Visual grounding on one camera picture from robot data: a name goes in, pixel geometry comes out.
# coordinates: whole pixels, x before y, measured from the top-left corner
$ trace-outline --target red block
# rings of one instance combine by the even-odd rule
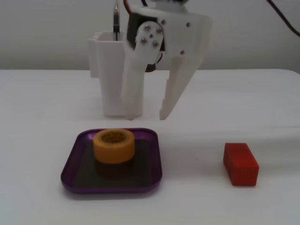
[[[259,165],[246,143],[226,143],[223,162],[232,185],[256,185]]]

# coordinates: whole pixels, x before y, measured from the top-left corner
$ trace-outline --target white wall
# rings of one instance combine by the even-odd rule
[[[300,0],[274,0],[300,30]],[[129,3],[140,4],[139,0]],[[1,0],[0,68],[88,69],[86,39],[112,29],[113,0]],[[284,68],[300,73],[300,37],[265,0],[190,0],[214,20],[202,68]],[[128,15],[122,6],[121,25]],[[167,68],[162,62],[159,68]]]

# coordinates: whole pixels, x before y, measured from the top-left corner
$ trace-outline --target metal screw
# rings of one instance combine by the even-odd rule
[[[162,30],[160,27],[158,27],[158,28],[156,29],[156,33],[157,33],[157,34],[161,34],[161,32],[163,32],[163,30]]]
[[[145,31],[149,32],[151,30],[151,27],[149,25],[145,26]]]
[[[157,48],[159,46],[158,41],[153,41],[153,47]]]
[[[148,41],[147,41],[147,39],[146,39],[146,38],[142,38],[142,39],[141,39],[141,43],[142,43],[142,45],[145,45],[145,44],[147,44],[147,42],[148,42]]]

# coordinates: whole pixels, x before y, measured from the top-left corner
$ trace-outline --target wire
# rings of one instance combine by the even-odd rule
[[[143,6],[148,6],[148,4],[146,3],[146,0],[141,0],[141,1],[142,1]]]
[[[130,7],[128,5],[127,0],[124,0],[123,2],[124,2],[125,9],[127,10],[128,14],[130,15],[131,14],[131,9],[130,9]]]
[[[290,22],[287,20],[285,15],[279,10],[279,8],[272,2],[272,0],[267,0],[267,2],[273,7],[273,9],[277,12],[277,14],[280,16],[280,18],[285,22],[287,27],[297,36],[300,37],[300,33],[290,24]]]
[[[156,64],[158,64],[161,61],[162,58],[163,58],[163,54],[161,53],[161,56],[160,56],[160,58],[159,58],[159,60],[157,61]]]

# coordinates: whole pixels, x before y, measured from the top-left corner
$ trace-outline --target tape roll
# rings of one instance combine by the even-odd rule
[[[107,129],[97,133],[93,139],[97,161],[106,164],[120,164],[135,155],[135,136],[125,129]]]

